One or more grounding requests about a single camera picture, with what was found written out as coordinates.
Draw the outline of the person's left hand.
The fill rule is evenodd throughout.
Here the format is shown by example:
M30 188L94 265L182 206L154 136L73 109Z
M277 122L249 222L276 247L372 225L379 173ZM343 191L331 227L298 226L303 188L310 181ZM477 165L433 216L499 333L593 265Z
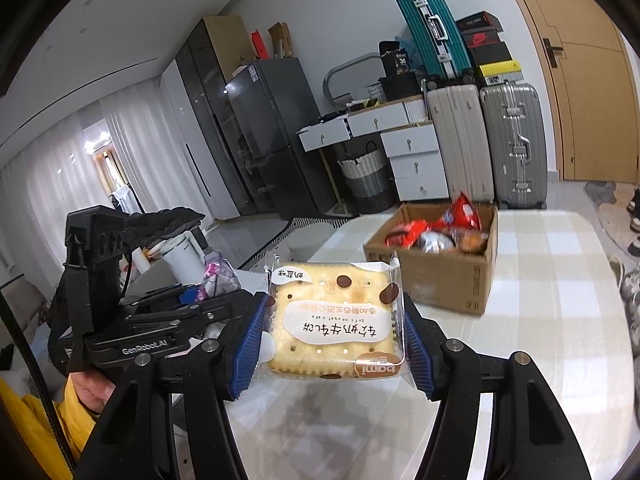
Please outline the person's left hand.
M115 391L115 385L97 370L70 373L70 380L82 405L98 414Z

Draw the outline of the yellow sleeve forearm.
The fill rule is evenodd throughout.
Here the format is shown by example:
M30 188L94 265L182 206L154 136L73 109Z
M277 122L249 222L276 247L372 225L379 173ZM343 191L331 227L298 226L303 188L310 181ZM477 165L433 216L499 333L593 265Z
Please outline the yellow sleeve forearm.
M96 415L81 403L74 379L72 376L66 382L63 401L55 403L54 408L74 459L78 460L96 424ZM18 396L1 379L1 404L9 411L9 425L17 430L18 442L27 446L32 458L49 478L72 478L41 401L31 394Z

